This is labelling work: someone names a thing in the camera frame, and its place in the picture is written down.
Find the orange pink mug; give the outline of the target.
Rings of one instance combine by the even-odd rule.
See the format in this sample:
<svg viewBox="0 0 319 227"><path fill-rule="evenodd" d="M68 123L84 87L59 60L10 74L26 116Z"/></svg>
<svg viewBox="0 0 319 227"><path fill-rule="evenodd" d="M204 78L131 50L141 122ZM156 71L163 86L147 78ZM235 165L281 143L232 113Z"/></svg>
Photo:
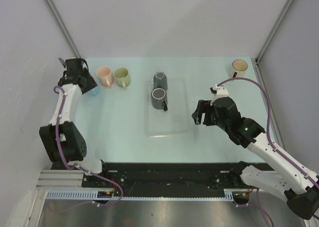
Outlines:
<svg viewBox="0 0 319 227"><path fill-rule="evenodd" d="M114 83L112 71L107 66L99 67L96 71L96 75L103 86L110 87Z"/></svg>

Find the blue mug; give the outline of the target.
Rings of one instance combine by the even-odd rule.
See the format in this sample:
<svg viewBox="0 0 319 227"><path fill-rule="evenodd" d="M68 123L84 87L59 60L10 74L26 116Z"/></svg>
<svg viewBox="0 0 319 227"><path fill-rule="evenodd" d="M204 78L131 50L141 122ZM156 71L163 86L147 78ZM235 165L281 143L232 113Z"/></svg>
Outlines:
<svg viewBox="0 0 319 227"><path fill-rule="evenodd" d="M100 93L100 88L99 86L94 87L90 91L88 91L88 94L91 96L97 96Z"/></svg>

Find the dark grey mug front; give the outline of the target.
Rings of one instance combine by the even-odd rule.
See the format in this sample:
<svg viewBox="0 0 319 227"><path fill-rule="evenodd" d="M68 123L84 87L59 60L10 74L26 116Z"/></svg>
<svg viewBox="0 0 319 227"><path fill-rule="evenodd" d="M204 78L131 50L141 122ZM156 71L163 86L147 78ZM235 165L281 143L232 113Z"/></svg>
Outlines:
<svg viewBox="0 0 319 227"><path fill-rule="evenodd" d="M155 88L151 92L152 106L157 110L167 111L167 93L162 88Z"/></svg>

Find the dark grey mug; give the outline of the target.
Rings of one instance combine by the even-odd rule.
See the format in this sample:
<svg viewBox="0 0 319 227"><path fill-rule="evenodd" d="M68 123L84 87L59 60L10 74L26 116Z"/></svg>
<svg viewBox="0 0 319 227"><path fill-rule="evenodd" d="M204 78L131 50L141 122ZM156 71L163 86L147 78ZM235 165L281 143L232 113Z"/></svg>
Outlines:
<svg viewBox="0 0 319 227"><path fill-rule="evenodd" d="M151 92L152 106L157 110L167 111L167 93L162 88L155 88Z"/></svg>
<svg viewBox="0 0 319 227"><path fill-rule="evenodd" d="M161 88L165 91L168 90L167 76L164 72L156 72L153 78L154 89Z"/></svg>

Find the green mug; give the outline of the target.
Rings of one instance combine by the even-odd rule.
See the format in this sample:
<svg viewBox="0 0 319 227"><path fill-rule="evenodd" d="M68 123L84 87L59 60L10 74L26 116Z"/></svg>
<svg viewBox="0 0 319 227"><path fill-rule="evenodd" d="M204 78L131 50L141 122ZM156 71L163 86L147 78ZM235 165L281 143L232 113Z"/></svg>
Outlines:
<svg viewBox="0 0 319 227"><path fill-rule="evenodd" d="M115 78L116 84L122 88L128 87L131 83L131 77L130 77L129 71L124 67L121 67L115 70L114 78Z"/></svg>

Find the cream beige mug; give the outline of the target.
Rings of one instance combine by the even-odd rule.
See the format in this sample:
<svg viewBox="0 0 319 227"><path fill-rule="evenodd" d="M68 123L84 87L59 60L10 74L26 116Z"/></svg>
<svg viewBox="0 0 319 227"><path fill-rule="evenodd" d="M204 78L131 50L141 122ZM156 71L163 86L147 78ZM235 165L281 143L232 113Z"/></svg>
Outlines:
<svg viewBox="0 0 319 227"><path fill-rule="evenodd" d="M244 77L248 69L248 63L242 59L236 59L232 62L229 69L229 76L231 78Z"/></svg>

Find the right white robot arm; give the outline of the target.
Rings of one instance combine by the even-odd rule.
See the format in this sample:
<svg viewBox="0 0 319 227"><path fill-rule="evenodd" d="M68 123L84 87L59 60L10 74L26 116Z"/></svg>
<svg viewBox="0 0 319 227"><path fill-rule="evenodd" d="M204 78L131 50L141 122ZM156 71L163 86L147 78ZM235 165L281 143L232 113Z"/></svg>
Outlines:
<svg viewBox="0 0 319 227"><path fill-rule="evenodd" d="M306 168L267 138L265 129L255 120L241 116L230 97L215 101L199 100L192 113L196 125L217 126L229 139L264 160L276 173L264 173L252 165L239 162L230 175L230 183L261 188L283 200L298 217L310 220L319 209L319 175Z"/></svg>

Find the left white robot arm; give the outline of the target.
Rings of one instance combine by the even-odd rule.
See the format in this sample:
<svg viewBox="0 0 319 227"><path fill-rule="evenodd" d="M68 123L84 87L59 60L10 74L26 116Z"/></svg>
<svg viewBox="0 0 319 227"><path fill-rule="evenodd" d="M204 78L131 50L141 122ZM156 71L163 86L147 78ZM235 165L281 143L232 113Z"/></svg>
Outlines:
<svg viewBox="0 0 319 227"><path fill-rule="evenodd" d="M58 102L49 124L39 128L40 138L52 163L93 175L93 182L104 187L110 181L110 174L102 170L101 160L87 157L86 141L74 123L80 98L98 84L90 74L86 60L59 58L59 61L65 70L53 88L59 95Z"/></svg>

